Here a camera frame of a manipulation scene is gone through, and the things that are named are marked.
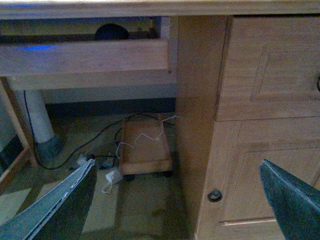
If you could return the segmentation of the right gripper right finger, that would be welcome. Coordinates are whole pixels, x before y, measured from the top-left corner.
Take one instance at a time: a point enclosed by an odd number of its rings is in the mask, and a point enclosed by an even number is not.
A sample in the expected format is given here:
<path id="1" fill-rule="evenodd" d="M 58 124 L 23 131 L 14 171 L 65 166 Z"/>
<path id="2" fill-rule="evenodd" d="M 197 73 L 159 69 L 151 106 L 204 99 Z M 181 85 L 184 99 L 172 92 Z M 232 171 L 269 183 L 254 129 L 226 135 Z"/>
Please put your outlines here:
<path id="1" fill-rule="evenodd" d="M 264 159 L 259 166 L 265 197 L 286 240 L 320 238 L 320 191 Z"/>

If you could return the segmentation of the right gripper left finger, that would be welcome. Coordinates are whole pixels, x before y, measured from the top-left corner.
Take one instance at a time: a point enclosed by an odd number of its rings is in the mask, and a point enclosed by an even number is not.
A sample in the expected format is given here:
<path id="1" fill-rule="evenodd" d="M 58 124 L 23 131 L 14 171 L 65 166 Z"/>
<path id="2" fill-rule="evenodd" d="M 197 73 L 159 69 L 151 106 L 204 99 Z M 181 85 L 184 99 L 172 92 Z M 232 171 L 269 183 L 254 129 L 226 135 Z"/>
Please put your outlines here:
<path id="1" fill-rule="evenodd" d="M 94 159 L 0 227 L 2 240 L 78 240 L 97 182 Z"/>

